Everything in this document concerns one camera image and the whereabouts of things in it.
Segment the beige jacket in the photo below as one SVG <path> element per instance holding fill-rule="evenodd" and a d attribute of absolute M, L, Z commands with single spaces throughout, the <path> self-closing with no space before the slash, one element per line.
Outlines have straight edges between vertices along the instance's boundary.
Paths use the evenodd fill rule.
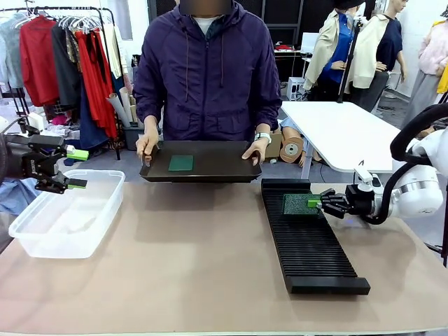
<path fill-rule="evenodd" d="M 377 69 L 377 49 L 386 32 L 389 19 L 380 14 L 372 17 L 359 33 L 345 93 L 350 93 L 350 83 L 355 88 L 368 89 Z"/>
<path fill-rule="evenodd" d="M 319 31 L 313 57 L 305 75 L 304 89 L 310 90 L 316 84 L 317 78 L 321 75 L 323 68 L 331 60 L 339 40 L 339 29 L 339 15 L 334 10 L 329 14 Z"/>

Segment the jacket zipper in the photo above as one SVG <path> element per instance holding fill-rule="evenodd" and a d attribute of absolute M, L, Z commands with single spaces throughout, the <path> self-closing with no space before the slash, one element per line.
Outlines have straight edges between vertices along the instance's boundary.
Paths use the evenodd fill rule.
<path fill-rule="evenodd" d="M 207 75 L 209 71 L 209 40 L 205 42 L 205 72 L 204 72 L 204 89 L 202 92 L 202 114 L 201 114 L 201 134 L 204 136 L 205 124 L 205 102 L 207 98 Z"/>

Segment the wristwatch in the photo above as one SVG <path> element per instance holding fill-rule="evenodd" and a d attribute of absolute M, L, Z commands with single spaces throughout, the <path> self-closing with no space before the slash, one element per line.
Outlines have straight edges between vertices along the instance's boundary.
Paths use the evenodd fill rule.
<path fill-rule="evenodd" d="M 272 142 L 271 136 L 268 133 L 258 133 L 257 135 L 255 135 L 255 141 L 259 140 L 259 138 L 268 138 L 269 139 L 268 144 L 271 144 Z"/>

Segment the white box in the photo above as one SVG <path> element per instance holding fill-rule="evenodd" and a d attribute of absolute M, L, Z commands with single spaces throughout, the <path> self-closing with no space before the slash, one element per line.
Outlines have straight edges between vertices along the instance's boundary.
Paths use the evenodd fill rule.
<path fill-rule="evenodd" d="M 31 257 L 89 258 L 120 208 L 121 171 L 71 170 L 65 176 L 87 180 L 86 189 L 42 192 L 9 227 Z"/>
<path fill-rule="evenodd" d="M 298 100 L 298 96 L 300 96 L 301 89 L 303 87 L 303 84 L 305 83 L 305 79 L 302 77 L 290 77 L 288 81 L 288 91 L 286 95 L 288 96 L 288 99 L 292 102 L 295 102 Z"/>

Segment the pink sweater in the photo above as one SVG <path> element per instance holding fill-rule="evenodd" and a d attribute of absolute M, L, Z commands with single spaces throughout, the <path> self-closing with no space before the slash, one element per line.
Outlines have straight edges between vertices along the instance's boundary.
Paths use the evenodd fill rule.
<path fill-rule="evenodd" d="M 448 64 L 448 21 L 434 26 L 423 41 L 419 67 L 425 74 L 435 75 L 439 67 Z"/>

